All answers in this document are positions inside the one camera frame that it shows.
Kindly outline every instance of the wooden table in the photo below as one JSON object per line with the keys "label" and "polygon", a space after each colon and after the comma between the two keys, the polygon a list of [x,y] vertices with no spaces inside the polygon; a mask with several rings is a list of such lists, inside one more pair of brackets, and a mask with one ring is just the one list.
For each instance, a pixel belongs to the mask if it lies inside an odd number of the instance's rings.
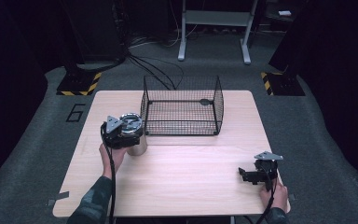
{"label": "wooden table", "polygon": [[[60,192],[56,217],[69,217],[102,174],[100,127],[108,115],[140,113],[142,91],[98,91]],[[238,167],[254,171],[254,155],[270,151],[249,91],[223,91],[217,136],[147,136],[144,155],[126,155],[117,173],[115,217],[236,216],[264,211],[261,184],[243,182]]]}

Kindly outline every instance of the gray floor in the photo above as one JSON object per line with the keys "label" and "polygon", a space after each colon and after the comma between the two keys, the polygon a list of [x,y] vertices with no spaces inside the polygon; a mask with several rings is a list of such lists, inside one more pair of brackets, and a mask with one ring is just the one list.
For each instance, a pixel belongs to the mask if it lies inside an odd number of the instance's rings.
{"label": "gray floor", "polygon": [[[250,49],[252,64],[241,59],[238,35],[199,36],[188,40],[186,60],[179,63],[178,43],[167,48],[147,44],[131,48],[169,76],[220,76],[224,90],[254,95],[272,151],[283,155],[280,172],[290,194],[292,223],[358,223],[358,174],[343,158],[324,127],[312,93],[299,79],[306,96],[268,96],[260,73],[275,71],[268,61],[282,36],[259,34]],[[103,72],[96,91],[142,90],[144,70],[126,60]],[[45,99],[22,139],[0,170],[0,223],[65,223],[47,205],[59,193],[93,96],[58,96],[62,68],[46,74]],[[85,104],[79,122],[65,122],[74,104]],[[248,223],[237,217],[236,223]]]}

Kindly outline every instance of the wire mesh basket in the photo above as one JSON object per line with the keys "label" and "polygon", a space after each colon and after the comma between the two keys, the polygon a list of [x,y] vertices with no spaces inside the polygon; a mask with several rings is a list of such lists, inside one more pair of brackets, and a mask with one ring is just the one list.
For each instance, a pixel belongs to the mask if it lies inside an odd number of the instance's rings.
{"label": "wire mesh basket", "polygon": [[144,77],[146,135],[218,135],[224,101],[215,77]]}

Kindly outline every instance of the cable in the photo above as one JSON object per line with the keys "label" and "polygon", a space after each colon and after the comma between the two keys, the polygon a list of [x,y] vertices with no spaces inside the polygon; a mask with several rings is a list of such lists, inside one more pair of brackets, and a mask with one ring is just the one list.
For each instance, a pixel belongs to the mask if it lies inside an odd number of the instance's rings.
{"label": "cable", "polygon": [[173,41],[172,44],[170,45],[163,45],[165,47],[172,47],[173,45],[176,44],[176,42],[178,42],[178,40],[180,40],[180,33],[179,33],[179,24],[178,24],[178,21],[176,20],[176,17],[175,17],[175,14],[173,12],[173,6],[172,6],[172,0],[170,0],[170,7],[171,7],[171,12],[172,12],[172,16],[173,16],[173,19],[175,20],[175,25],[176,25],[176,31],[177,31],[177,37],[176,39]]}
{"label": "cable", "polygon": [[[184,71],[183,71],[183,69],[182,69],[180,66],[178,66],[178,65],[176,65],[176,64],[174,64],[174,63],[169,63],[169,64],[175,65],[175,66],[178,67],[178,68],[181,70],[181,72],[182,72],[182,74],[181,74],[181,79],[180,79],[179,83],[178,83],[176,86],[173,84],[172,79],[171,79],[167,74],[165,74],[161,69],[157,68],[157,67],[156,67],[155,65],[153,65],[152,63],[149,63],[149,62],[143,60],[142,58],[157,60],[157,61],[160,61],[160,62],[164,62],[164,61],[159,60],[159,59],[147,58],[147,57],[137,57],[137,56],[134,56],[134,55],[132,55],[132,54],[129,55],[129,58],[130,58],[130,61],[131,61],[134,65],[140,67],[141,69],[144,69],[148,74],[150,74],[150,75],[151,75],[152,77],[154,77],[157,81],[159,81],[167,90],[171,90],[171,89],[177,90],[177,87],[178,87],[178,86],[180,85],[180,83],[182,82]],[[151,68],[156,69],[156,70],[157,70],[158,72],[160,72],[163,76],[165,76],[165,77],[169,80],[169,82],[165,82],[165,81],[161,80],[161,78],[159,78],[151,69],[147,68],[147,66],[150,66]]]}
{"label": "cable", "polygon": [[[267,174],[268,182],[271,183],[272,180],[269,178],[269,173],[267,172],[267,170],[262,165],[260,165],[260,167]],[[268,205],[267,205],[266,209],[264,210],[264,213],[257,220],[256,224],[260,224],[263,221],[263,219],[266,217],[267,213],[269,212],[269,209],[271,208],[272,203],[274,202],[274,193],[275,193],[275,189],[277,187],[277,181],[278,180],[275,181],[275,186],[271,187],[271,197],[269,198]]]}
{"label": "cable", "polygon": [[145,40],[147,40],[148,37],[147,36],[138,36],[138,37],[134,37],[133,40],[131,41],[131,46],[132,45],[136,45],[138,43],[144,43]]}
{"label": "cable", "polygon": [[[201,10],[203,11],[203,9],[205,8],[205,0],[203,0],[203,2],[202,2],[202,8],[201,8]],[[188,37],[189,35],[191,35],[191,33],[193,33],[193,31],[197,28],[197,26],[198,26],[198,24],[196,24],[195,26],[194,26],[194,28],[186,35],[186,37]]]}
{"label": "cable", "polygon": [[243,217],[246,218],[246,220],[248,220],[249,223],[254,224],[253,221],[248,216],[243,216]]}
{"label": "cable", "polygon": [[[106,122],[103,123],[103,125],[101,126],[101,138],[103,139],[103,130],[106,127]],[[103,145],[106,149],[107,155],[109,156],[109,160],[110,160],[110,169],[112,172],[112,200],[111,200],[111,205],[110,205],[110,213],[109,213],[109,224],[113,224],[114,223],[114,219],[113,219],[113,212],[115,210],[115,200],[116,200],[116,171],[115,171],[115,162],[113,161],[112,158],[112,152],[109,151],[109,147],[106,145],[104,139],[103,139]]]}
{"label": "cable", "polygon": [[144,43],[142,43],[142,44],[138,44],[138,45],[135,45],[135,46],[131,46],[131,47],[129,47],[129,49],[134,49],[134,48],[136,48],[136,47],[140,47],[140,46],[142,46],[142,45],[147,45],[147,44],[158,44],[158,43],[159,43],[158,41],[144,42]]}

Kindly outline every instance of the person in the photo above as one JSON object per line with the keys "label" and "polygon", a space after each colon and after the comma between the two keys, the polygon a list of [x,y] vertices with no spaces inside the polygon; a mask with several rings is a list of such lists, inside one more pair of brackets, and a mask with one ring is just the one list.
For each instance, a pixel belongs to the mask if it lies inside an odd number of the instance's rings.
{"label": "person", "polygon": [[[112,159],[115,164],[115,174],[117,173],[121,163],[123,162],[124,155],[129,147],[121,149],[110,149]],[[68,218],[67,224],[104,224],[106,221],[107,209],[112,196],[112,169],[110,167],[110,159],[107,154],[106,148],[103,144],[100,145],[100,154],[103,162],[103,173],[83,196],[79,206],[74,213]],[[268,224],[287,224],[287,187],[281,183],[275,182],[276,186],[274,193],[274,201],[266,215]],[[260,190],[260,198],[265,207],[269,203],[271,190],[267,191],[263,186]],[[117,218],[116,224],[214,224],[214,223],[229,223],[230,217],[121,217]]]}

